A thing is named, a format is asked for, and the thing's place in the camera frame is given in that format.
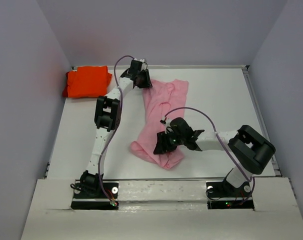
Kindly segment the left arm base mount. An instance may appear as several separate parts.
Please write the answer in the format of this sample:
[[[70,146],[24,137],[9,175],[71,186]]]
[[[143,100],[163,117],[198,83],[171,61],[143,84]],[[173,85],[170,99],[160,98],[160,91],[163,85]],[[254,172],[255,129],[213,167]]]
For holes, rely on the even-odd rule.
[[[103,181],[99,174],[87,170],[80,179],[70,184],[73,189],[71,208],[73,210],[117,210],[119,208],[119,183]]]

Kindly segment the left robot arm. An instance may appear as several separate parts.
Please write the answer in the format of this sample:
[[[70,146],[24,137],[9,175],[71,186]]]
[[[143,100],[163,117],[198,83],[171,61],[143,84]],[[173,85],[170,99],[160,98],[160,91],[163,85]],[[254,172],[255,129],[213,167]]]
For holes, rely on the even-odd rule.
[[[146,60],[137,59],[130,55],[121,57],[121,59],[124,58],[131,58],[129,68],[120,77],[117,77],[116,67],[120,62],[120,60],[117,60],[113,68],[116,86],[106,95],[99,96],[96,100],[94,113],[96,136],[85,172],[99,180],[103,178],[108,145],[121,123],[124,97],[134,88],[149,89],[152,87]]]

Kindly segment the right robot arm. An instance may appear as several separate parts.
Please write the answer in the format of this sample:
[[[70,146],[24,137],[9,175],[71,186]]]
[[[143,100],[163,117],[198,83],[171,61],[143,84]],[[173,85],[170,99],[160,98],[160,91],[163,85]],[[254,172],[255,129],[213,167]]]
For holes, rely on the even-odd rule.
[[[249,125],[233,131],[206,132],[192,129],[182,117],[172,120],[163,117],[160,122],[165,130],[157,133],[155,155],[171,153],[179,146],[185,146],[198,152],[225,151],[231,157],[235,167],[221,184],[222,192],[227,196],[235,195],[243,183],[262,174],[276,152],[274,145]]]

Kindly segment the aluminium table edge rail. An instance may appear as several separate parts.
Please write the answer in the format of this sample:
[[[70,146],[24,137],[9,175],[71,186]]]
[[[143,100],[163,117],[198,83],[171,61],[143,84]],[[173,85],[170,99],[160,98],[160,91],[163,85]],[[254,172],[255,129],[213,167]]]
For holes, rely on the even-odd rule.
[[[148,65],[150,70],[156,69],[241,69],[247,70],[249,65]]]

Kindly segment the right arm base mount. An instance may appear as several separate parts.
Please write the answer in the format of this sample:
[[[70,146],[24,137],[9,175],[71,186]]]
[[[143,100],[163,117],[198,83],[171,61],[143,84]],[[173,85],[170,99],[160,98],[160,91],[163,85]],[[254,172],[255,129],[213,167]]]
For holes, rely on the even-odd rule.
[[[234,187],[226,179],[206,183],[205,195],[209,210],[254,209],[255,178]]]

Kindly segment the folded orange t-shirt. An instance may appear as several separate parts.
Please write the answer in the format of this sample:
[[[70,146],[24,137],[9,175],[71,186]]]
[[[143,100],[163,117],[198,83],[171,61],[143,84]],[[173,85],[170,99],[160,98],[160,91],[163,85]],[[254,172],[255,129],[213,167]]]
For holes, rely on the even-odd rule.
[[[107,66],[81,66],[68,71],[62,91],[64,98],[98,98],[107,94],[112,74]]]

